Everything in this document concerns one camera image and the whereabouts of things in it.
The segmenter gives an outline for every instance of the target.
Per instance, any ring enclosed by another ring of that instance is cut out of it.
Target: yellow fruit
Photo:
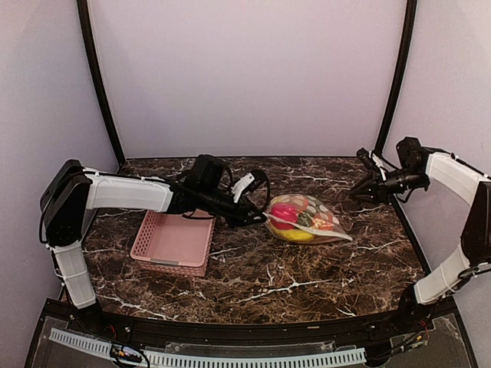
[[[300,230],[298,228],[294,228],[292,230],[278,230],[277,228],[273,228],[272,230],[278,237],[289,240],[290,242],[303,243],[309,242],[313,238],[315,238],[315,235],[309,232],[304,232],[303,230]]]

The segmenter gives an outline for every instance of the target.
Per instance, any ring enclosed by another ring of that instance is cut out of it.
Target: white arm segment
[[[458,163],[448,153],[432,153],[428,157],[426,174],[430,180],[442,183],[471,206],[479,182],[489,181],[471,168]]]
[[[165,212],[169,208],[172,192],[164,182],[117,176],[85,174],[92,180],[86,209],[149,209]]]
[[[67,247],[53,247],[52,251],[73,305],[81,309],[94,304],[95,293],[82,254],[82,244],[76,241]]]
[[[489,181],[485,176],[458,163],[448,153],[432,153],[428,158],[426,174],[456,193],[471,206],[479,182]],[[469,260],[459,245],[436,270],[419,280],[414,292],[419,304],[435,303],[459,283],[459,273],[470,266]]]
[[[165,212],[173,195],[167,184],[146,181],[145,178],[102,176],[97,172],[86,173],[85,176],[92,180],[86,209],[104,207]],[[51,250],[73,305],[81,309],[94,304],[96,295],[82,253],[82,244],[76,241],[69,246],[53,247]]]

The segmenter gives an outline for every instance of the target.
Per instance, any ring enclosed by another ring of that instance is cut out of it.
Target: curved black pole
[[[101,69],[99,68],[97,53],[95,51],[94,35],[92,34],[91,17],[89,15],[87,0],[77,0],[77,5],[82,36],[84,37],[85,52],[87,53],[87,60],[92,74],[92,82],[94,83],[95,93],[97,95],[97,100],[99,101],[99,108],[101,109],[104,125],[106,126],[107,135],[109,136],[110,144],[113,147],[114,155],[121,166],[126,159],[124,157],[120,139],[117,136],[113,116],[110,113],[109,103],[107,101],[106,90],[104,89],[104,83],[102,81]]]
[[[406,70],[407,56],[409,55],[409,47],[411,37],[413,35],[414,19],[416,18],[417,0],[407,0],[406,15],[404,16],[404,25],[402,36],[400,38],[399,55],[397,56],[396,70],[392,87],[390,88],[389,99],[385,107],[384,118],[382,120],[381,129],[378,132],[377,142],[375,143],[374,151],[382,153],[389,135],[390,125],[394,118],[394,112],[397,106],[397,100],[400,94],[400,87],[404,79],[404,71]]]

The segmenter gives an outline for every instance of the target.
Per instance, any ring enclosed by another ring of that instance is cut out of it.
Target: black metal frame
[[[97,52],[94,43],[94,35],[92,32],[91,17],[89,14],[87,0],[77,0],[77,5],[82,35],[84,37],[85,52],[87,54],[89,68],[91,69],[92,82],[96,91],[97,100],[99,101],[99,107],[101,109],[102,117],[104,118],[104,125],[106,126],[107,135],[109,136],[111,146],[113,147],[114,155],[116,156],[117,161],[121,166],[126,161],[126,158],[124,156],[120,139],[117,135],[116,126],[114,125],[114,119],[110,111],[106,90],[104,88],[101,67],[99,66],[99,61],[97,59]],[[394,78],[390,87],[389,98],[387,101],[387,106],[385,108],[381,128],[378,133],[377,142],[375,143],[374,151],[377,153],[382,153],[382,151],[384,150],[384,146],[387,142],[387,136],[390,130],[390,125],[392,124],[392,120],[394,118],[394,112],[397,106],[397,100],[399,98],[402,81],[404,79],[404,72],[406,70],[407,57],[409,55],[410,42],[414,27],[414,19],[416,18],[416,7],[417,0],[407,0],[404,25],[400,39],[399,53],[397,56]]]
[[[409,56],[409,47],[413,36],[414,19],[416,18],[417,0],[407,0],[406,14],[404,16],[404,25],[402,35],[400,37],[399,55],[397,56],[396,69],[392,86],[390,87],[389,99],[385,108],[384,118],[382,120],[381,129],[378,132],[377,142],[375,143],[374,151],[382,153],[389,135],[390,125],[394,119],[397,101],[399,100],[400,88],[404,79],[406,70],[407,57]]]
[[[106,91],[101,75],[101,69],[97,60],[97,53],[94,43],[94,36],[91,28],[91,20],[88,11],[87,0],[77,0],[78,12],[80,17],[82,35],[84,37],[87,60],[91,69],[92,80],[96,90],[97,99],[104,118],[107,134],[113,147],[114,155],[120,166],[126,161],[114,120],[111,115]],[[384,149],[389,134],[390,125],[394,117],[397,106],[397,99],[404,79],[404,71],[409,54],[410,41],[414,27],[417,0],[407,0],[406,12],[404,16],[403,32],[400,40],[400,49],[397,57],[397,64],[394,72],[387,107],[381,128],[375,145],[375,152],[381,153]],[[400,207],[399,202],[393,197],[391,204],[400,219],[404,230],[410,240],[414,251],[421,263],[421,267],[426,274],[430,273],[430,266],[422,252],[413,229]],[[389,345],[389,339],[399,333],[391,328],[386,330],[367,330],[366,326],[378,320],[385,319],[393,315],[395,311],[372,314],[363,317],[352,317],[342,320],[325,320],[312,323],[300,324],[278,324],[278,325],[213,325],[213,324],[191,324],[182,322],[168,322],[163,320],[150,320],[140,317],[128,317],[119,314],[104,312],[113,321],[115,327],[120,330],[128,325],[130,319],[131,334],[129,342],[148,346],[165,346],[165,342],[187,342],[187,343],[214,343],[221,345],[258,345],[258,344],[288,344],[288,343],[307,343],[315,341],[335,340],[338,346],[357,345],[365,347],[368,352],[384,351]],[[438,306],[434,316],[439,317],[445,314],[454,313],[457,323],[461,329],[464,343],[472,367],[477,368],[476,358],[470,345],[469,337],[463,325],[460,313],[452,297],[448,297]],[[44,319],[47,316],[59,318],[69,322],[70,327],[75,330],[84,331],[76,320],[71,317],[73,310],[70,304],[60,301],[47,299],[38,325],[33,336],[25,367],[31,366],[34,359],[35,349],[38,345]]]
[[[73,307],[69,304],[51,299],[46,300],[29,348],[25,368],[30,368],[33,363],[46,317],[66,320],[70,329],[87,333],[78,324],[77,320],[72,317],[73,313]],[[166,343],[169,342],[222,346],[274,346],[335,341],[337,347],[352,345],[364,347],[369,355],[373,356],[388,350],[390,348],[390,338],[400,333],[390,327],[387,329],[373,329],[370,326],[377,325],[378,321],[387,319],[394,313],[395,311],[389,311],[342,320],[276,325],[193,324],[128,317],[106,312],[104,312],[104,316],[117,330],[124,330],[125,327],[130,327],[128,340],[125,342],[142,348],[165,347]],[[462,318],[452,297],[447,298],[440,304],[433,316],[441,317],[448,314],[455,315],[471,367],[477,368],[469,337],[466,334]]]
[[[99,61],[97,59],[87,0],[77,0],[77,6],[82,36],[84,38],[85,53],[87,54],[87,61],[89,63],[89,68],[91,69],[92,83],[94,84],[97,101],[99,101],[99,108],[101,109],[102,118],[104,119],[104,125],[106,126],[110,144],[113,147],[113,152],[116,156],[117,162],[121,166],[126,161],[126,158],[124,157],[123,147],[121,147],[121,142],[117,135],[113,115],[110,112],[109,101],[107,100],[106,90],[104,89],[104,82],[102,80],[101,67],[99,66]]]

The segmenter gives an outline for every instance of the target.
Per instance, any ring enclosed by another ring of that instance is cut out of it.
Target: pink fruit
[[[276,203],[271,207],[271,212],[273,216],[277,217],[278,219],[285,220],[288,222],[293,222],[297,223],[298,215],[297,215],[297,210],[293,205],[290,205],[288,203]],[[275,228],[278,230],[291,230],[295,228],[295,226],[290,225],[290,224],[284,224],[282,222],[278,222],[275,220],[271,220],[271,223]]]

